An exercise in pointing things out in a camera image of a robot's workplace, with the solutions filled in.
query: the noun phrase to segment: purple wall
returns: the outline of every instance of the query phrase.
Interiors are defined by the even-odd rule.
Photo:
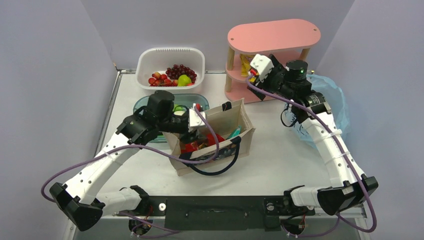
[[[40,187],[93,156],[116,70],[79,0],[15,0],[0,3],[0,73],[0,239],[62,239]]]
[[[423,239],[423,11],[418,0],[356,0],[317,69],[343,88],[347,146],[379,182],[377,240]]]
[[[236,25],[305,19],[321,31],[308,56],[316,68],[354,0],[81,0],[121,69],[135,69],[156,47],[201,50],[207,70],[224,70],[228,31]]]

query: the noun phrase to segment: white basket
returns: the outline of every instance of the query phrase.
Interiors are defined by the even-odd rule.
[[[191,86],[150,86],[149,78],[154,72],[164,74],[167,68],[174,64],[183,64],[192,69],[196,74],[196,82]],[[142,88],[148,90],[188,90],[199,86],[205,77],[205,56],[191,47],[156,47],[143,52],[138,59],[135,72],[137,82]]]

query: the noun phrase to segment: black cable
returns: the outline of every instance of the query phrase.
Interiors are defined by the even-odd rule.
[[[284,110],[281,112],[281,115],[279,116],[279,119],[281,120],[281,123],[284,125],[284,127],[291,128],[291,127],[293,127],[296,124],[296,122],[298,121],[298,118],[296,118],[290,125],[286,125],[284,123],[284,121],[283,121],[283,113],[285,111],[287,111],[287,110],[289,110],[289,105],[288,104],[287,104],[287,107],[284,108]]]
[[[226,166],[225,168],[223,168],[222,170],[219,170],[219,171],[207,172],[207,171],[202,171],[202,170],[198,169],[193,164],[189,164],[188,166],[191,169],[193,169],[193,171],[195,171],[196,173],[201,174],[201,175],[205,175],[205,176],[220,175],[220,174],[225,173],[228,169],[230,169],[236,163],[237,158],[239,157],[239,150],[240,150],[240,142],[236,143],[234,158],[232,159],[232,161],[228,164],[228,166]]]

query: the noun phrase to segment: snack package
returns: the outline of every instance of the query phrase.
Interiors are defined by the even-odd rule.
[[[251,69],[251,61],[254,57],[255,55],[240,54],[242,77],[248,76],[248,71]]]

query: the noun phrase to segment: zip tie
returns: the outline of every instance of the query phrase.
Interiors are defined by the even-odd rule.
[[[113,157],[107,152],[107,151],[105,151],[105,150],[101,150],[104,154],[106,154],[106,157],[109,157],[109,158],[111,158],[111,159],[113,159]]]
[[[333,132],[331,132],[331,133],[329,133],[329,134],[327,134],[325,136],[319,137],[318,139],[314,139],[313,142],[315,144],[317,144],[317,143],[320,143],[320,142],[322,142],[322,141],[324,141],[326,139],[331,138],[332,136],[341,135],[341,134],[342,134],[342,130],[341,129],[337,129],[337,130],[335,130],[335,131],[333,131]]]
[[[346,151],[346,152],[344,152],[344,153],[340,154],[339,156],[335,156],[335,157],[333,157],[333,158],[331,159],[331,161],[333,161],[334,159],[341,158],[341,157],[343,157],[344,155],[348,155],[348,154],[351,154],[351,152],[350,152],[350,151]]]

